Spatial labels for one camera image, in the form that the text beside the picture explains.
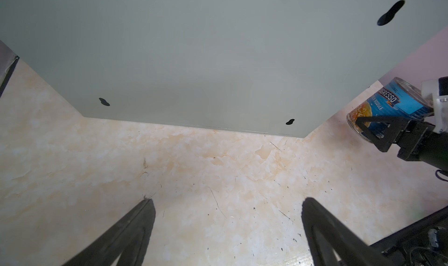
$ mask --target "progresso soup can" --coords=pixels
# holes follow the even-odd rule
[[[419,89],[403,79],[395,77],[389,84],[347,114],[347,121],[361,137],[370,142],[364,132],[355,124],[358,117],[401,116],[423,120],[432,112],[431,105],[422,98]],[[384,131],[387,129],[387,125],[384,123],[371,122],[366,123],[366,126],[378,138],[383,138]]]

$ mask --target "cabinet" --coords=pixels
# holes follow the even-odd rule
[[[0,0],[0,39],[86,117],[305,137],[448,24],[397,1]]]

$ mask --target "can label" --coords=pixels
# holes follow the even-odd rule
[[[355,130],[364,135],[355,124],[358,117],[400,116],[414,120],[422,120],[432,109],[422,105],[403,90],[395,80],[381,88],[347,115],[347,120]],[[368,129],[378,138],[384,137],[387,125],[384,123],[366,123]]]

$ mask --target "white robot part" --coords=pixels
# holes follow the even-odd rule
[[[435,118],[433,132],[448,131],[448,76],[423,81],[422,97],[433,103]]]

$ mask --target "black cable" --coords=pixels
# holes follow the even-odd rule
[[[448,257],[446,257],[445,255],[440,254],[440,253],[438,253],[438,252],[436,252],[436,251],[434,251],[434,250],[432,250],[432,249],[430,249],[430,248],[414,247],[414,248],[411,248],[411,250],[409,251],[409,262],[411,263],[411,266],[414,266],[414,265],[415,265],[414,262],[412,261],[412,252],[415,251],[416,249],[421,249],[421,250],[425,250],[425,251],[432,252],[432,253],[437,254],[437,255],[439,255],[439,256],[445,258],[446,260],[448,260]]]
[[[448,176],[448,172],[445,172],[445,171],[443,171],[443,170],[436,170],[436,171],[435,171],[435,177],[436,177],[436,178],[438,178],[438,179],[440,179],[440,180],[443,180],[443,181],[448,181],[448,179],[444,179],[444,178],[442,178],[442,177],[439,175],[439,173],[442,173],[443,175]]]

